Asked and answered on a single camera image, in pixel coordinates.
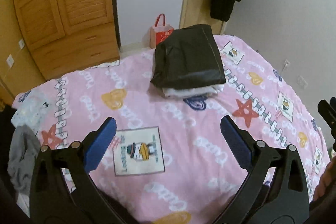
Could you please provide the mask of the person right hand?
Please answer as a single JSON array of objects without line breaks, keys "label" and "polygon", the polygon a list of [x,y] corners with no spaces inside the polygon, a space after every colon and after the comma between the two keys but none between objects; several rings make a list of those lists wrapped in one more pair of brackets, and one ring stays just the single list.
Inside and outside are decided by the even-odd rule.
[{"label": "person right hand", "polygon": [[335,180],[335,157],[331,159],[323,175],[320,177],[319,184],[315,188],[313,201],[317,201],[325,193],[327,187]]}]

